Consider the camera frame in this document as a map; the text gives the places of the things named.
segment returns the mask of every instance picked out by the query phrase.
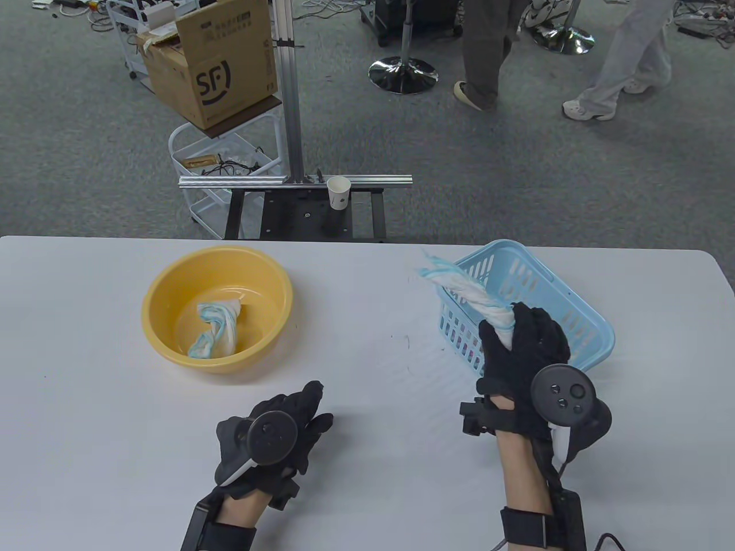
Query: white and blue towel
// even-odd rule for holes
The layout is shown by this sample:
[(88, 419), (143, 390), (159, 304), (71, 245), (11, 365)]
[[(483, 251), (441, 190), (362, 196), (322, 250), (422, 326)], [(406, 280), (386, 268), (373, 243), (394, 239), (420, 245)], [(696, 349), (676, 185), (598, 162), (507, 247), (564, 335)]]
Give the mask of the white and blue towel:
[(189, 349), (189, 357), (197, 359), (224, 358), (234, 354), (237, 346), (237, 316), (239, 300), (219, 300), (197, 305), (199, 317), (212, 328), (202, 333)]
[(515, 316), (512, 308), (502, 304), (497, 298), (487, 294), (482, 283), (474, 279), (456, 264), (439, 258), (426, 255), (434, 266), (433, 270), (422, 268), (419, 275), (431, 283), (444, 287), (460, 298), (464, 298), (487, 322), (495, 329), (503, 346), (511, 349), (513, 342), (513, 328)]

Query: shoe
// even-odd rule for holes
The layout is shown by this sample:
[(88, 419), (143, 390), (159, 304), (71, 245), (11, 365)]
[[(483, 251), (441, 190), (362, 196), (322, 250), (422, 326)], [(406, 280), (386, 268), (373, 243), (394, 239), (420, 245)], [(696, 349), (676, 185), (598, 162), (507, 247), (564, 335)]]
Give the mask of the shoe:
[(626, 94), (643, 94), (648, 90), (650, 86), (648, 84), (641, 84), (637, 80), (633, 79), (628, 84), (623, 86), (623, 92)]
[(562, 104), (562, 112), (565, 117), (573, 120), (591, 120), (593, 118), (597, 120), (610, 120), (615, 116), (615, 111), (608, 115), (596, 115), (593, 112), (587, 111), (579, 104), (579, 100), (576, 99), (565, 101)]
[(478, 111), (482, 111), (479, 107), (477, 107), (470, 99), (465, 95), (465, 86), (467, 85), (467, 82), (463, 80), (459, 80), (454, 83), (454, 97), (460, 100), (463, 104), (469, 105), (473, 109), (477, 109)]

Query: sf logo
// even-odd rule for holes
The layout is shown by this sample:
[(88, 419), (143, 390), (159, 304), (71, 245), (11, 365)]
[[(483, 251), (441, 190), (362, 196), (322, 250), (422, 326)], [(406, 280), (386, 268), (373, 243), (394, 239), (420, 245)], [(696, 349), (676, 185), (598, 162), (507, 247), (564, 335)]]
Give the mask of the sf logo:
[(199, 95), (212, 96), (201, 100), (202, 105), (212, 105), (220, 101), (230, 85), (230, 72), (227, 61), (222, 60), (219, 65), (215, 65), (206, 73), (200, 73), (196, 76), (196, 84), (199, 86)]

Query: chrome stand base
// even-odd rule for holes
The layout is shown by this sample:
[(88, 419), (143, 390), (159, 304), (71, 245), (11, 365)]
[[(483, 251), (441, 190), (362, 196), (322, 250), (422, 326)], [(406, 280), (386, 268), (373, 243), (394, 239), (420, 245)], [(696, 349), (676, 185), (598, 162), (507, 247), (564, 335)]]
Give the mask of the chrome stand base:
[(531, 32), (536, 44), (556, 54), (582, 55), (595, 45), (595, 38), (592, 35), (573, 26), (541, 24), (534, 27)]
[(408, 63), (403, 63), (401, 56), (374, 62), (367, 76), (382, 90), (403, 95), (426, 92), (439, 81), (436, 69), (427, 62), (411, 57)]

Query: white sneaker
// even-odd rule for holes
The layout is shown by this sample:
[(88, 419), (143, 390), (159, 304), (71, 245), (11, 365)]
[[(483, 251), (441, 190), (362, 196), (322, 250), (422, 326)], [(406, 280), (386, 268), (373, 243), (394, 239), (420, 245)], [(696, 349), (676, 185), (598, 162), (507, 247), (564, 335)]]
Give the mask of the white sneaker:
[(633, 79), (628, 84), (623, 86), (623, 92), (626, 94), (643, 94), (648, 90), (650, 86), (648, 84), (642, 84), (637, 80)]
[(576, 99), (565, 101), (562, 104), (562, 112), (564, 113), (564, 116), (573, 120), (591, 120), (593, 118), (596, 118), (597, 120), (610, 120), (615, 116), (615, 111), (607, 115), (600, 115), (587, 111), (579, 104), (579, 100)]

